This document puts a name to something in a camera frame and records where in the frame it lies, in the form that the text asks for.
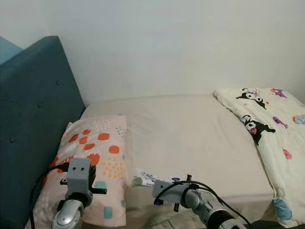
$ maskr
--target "pink floral pillowcase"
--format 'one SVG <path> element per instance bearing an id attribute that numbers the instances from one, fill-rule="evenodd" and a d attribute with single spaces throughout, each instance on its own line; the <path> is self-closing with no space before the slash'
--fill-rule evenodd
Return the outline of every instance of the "pink floral pillowcase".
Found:
<path id="1" fill-rule="evenodd" d="M 81 119 L 71 124 L 62 136 L 54 161 L 50 165 L 70 162 L 75 157 L 89 158 L 96 166 L 93 187 L 107 188 L 107 194 L 94 194 L 85 208 L 82 221 L 103 227 L 126 225 L 125 191 L 128 174 L 125 163 L 126 118 L 123 115 Z M 60 180 L 67 173 L 51 171 L 34 208 L 36 228 L 49 229 L 60 200 L 65 199 L 66 185 Z"/>

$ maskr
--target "cartoon character print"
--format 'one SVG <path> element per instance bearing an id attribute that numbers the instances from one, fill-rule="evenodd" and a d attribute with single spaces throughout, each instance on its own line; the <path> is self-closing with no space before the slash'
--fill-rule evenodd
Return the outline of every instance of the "cartoon character print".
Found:
<path id="1" fill-rule="evenodd" d="M 278 95 L 278 96 L 283 97 L 283 98 L 287 98 L 287 97 L 283 94 L 283 90 L 282 90 L 282 89 L 275 89 L 275 88 L 272 88 L 271 91 L 272 91 L 272 94 Z"/>
<path id="2" fill-rule="evenodd" d="M 278 117 L 273 117 L 273 120 L 277 123 L 277 124 L 282 124 L 286 129 L 288 128 L 288 125 L 283 123 L 281 120 L 279 120 Z"/>
<path id="3" fill-rule="evenodd" d="M 268 125 L 264 125 L 263 123 L 260 123 L 258 121 L 254 121 L 251 119 L 251 116 L 245 115 L 242 118 L 240 118 L 242 123 L 245 125 L 247 130 L 250 132 L 254 142 L 258 145 L 259 140 L 262 137 L 262 132 L 267 131 L 274 133 L 275 130 L 269 128 Z"/>
<path id="4" fill-rule="evenodd" d="M 283 153 L 288 160 L 292 158 L 292 155 L 288 150 L 283 149 Z"/>
<path id="5" fill-rule="evenodd" d="M 263 102 L 262 97 L 259 96 L 259 90 L 255 89 L 250 91 L 248 88 L 243 88 L 243 93 L 241 96 L 236 97 L 237 99 L 251 99 L 254 100 L 258 105 L 260 105 L 262 108 L 265 108 L 265 104 Z"/>
<path id="6" fill-rule="evenodd" d="M 296 123 L 296 124 L 305 124 L 305 115 L 295 115 L 292 117 L 292 120 Z"/>

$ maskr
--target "mattress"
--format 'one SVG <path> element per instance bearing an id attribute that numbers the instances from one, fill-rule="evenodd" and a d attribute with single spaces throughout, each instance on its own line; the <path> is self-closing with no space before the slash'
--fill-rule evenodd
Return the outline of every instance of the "mattress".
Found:
<path id="1" fill-rule="evenodd" d="M 126 162 L 159 177 L 187 174 L 212 187 L 250 222 L 275 220 L 273 191 L 254 142 L 239 119 L 212 95 L 162 96 L 89 105 L 82 118 L 127 117 Z M 153 206 L 152 188 L 126 193 L 126 228 L 203 228 L 190 209 Z"/>

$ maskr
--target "upholstered headboard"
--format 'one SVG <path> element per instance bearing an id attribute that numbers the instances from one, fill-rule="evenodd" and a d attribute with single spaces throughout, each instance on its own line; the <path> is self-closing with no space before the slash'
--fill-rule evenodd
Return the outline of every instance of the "upholstered headboard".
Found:
<path id="1" fill-rule="evenodd" d="M 20 229 L 29 218 L 33 182 L 85 106 L 56 36 L 22 51 L 0 73 L 0 227 Z"/>

